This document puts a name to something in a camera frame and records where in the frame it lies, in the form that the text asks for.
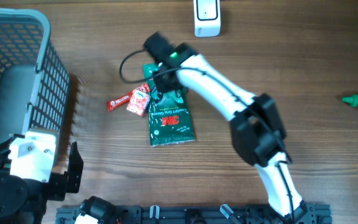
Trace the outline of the red packet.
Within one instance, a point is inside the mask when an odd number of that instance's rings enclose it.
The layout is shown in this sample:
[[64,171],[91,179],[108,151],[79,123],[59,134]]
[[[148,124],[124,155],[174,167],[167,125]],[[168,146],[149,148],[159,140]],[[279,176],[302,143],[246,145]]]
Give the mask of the red packet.
[[150,95],[140,90],[134,90],[130,97],[126,110],[138,116],[143,116],[149,103]]

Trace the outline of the green 3M gloves packet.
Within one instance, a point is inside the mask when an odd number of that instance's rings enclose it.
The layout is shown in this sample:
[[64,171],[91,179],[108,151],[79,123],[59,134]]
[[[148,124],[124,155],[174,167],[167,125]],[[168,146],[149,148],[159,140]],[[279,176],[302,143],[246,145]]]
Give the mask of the green 3M gloves packet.
[[186,100],[186,91],[167,93],[157,91],[152,75],[158,71],[154,63],[142,66],[144,78],[150,87],[148,105],[150,145],[162,146],[195,140],[192,117]]

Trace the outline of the red stick sachet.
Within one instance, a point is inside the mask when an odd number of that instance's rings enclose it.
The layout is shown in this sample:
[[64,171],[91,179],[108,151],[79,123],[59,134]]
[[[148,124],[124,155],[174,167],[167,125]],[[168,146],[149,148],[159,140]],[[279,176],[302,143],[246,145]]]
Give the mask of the red stick sachet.
[[147,83],[143,83],[140,86],[138,86],[137,88],[128,92],[126,95],[120,96],[119,98],[116,98],[115,100],[107,101],[106,102],[107,110],[113,111],[113,110],[125,105],[126,103],[130,102],[130,98],[135,91],[149,93],[151,91],[151,89]]

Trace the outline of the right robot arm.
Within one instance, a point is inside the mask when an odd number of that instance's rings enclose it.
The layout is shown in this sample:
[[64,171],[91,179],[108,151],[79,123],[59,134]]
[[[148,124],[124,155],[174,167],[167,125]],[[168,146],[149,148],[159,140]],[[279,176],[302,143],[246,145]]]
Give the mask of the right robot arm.
[[287,134],[273,98],[239,87],[192,46],[175,46],[159,32],[148,37],[143,47],[159,66],[152,75],[157,90],[188,88],[220,112],[229,123],[234,150],[257,169],[270,207],[283,221],[295,223],[303,199],[288,170]]

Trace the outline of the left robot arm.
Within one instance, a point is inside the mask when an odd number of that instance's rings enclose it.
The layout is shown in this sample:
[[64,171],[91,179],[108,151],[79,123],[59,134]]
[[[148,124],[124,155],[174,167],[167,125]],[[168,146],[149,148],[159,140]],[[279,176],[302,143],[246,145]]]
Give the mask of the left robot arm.
[[0,143],[0,223],[41,223],[49,201],[80,191],[84,162],[73,142],[64,173],[53,172],[55,135],[13,135]]

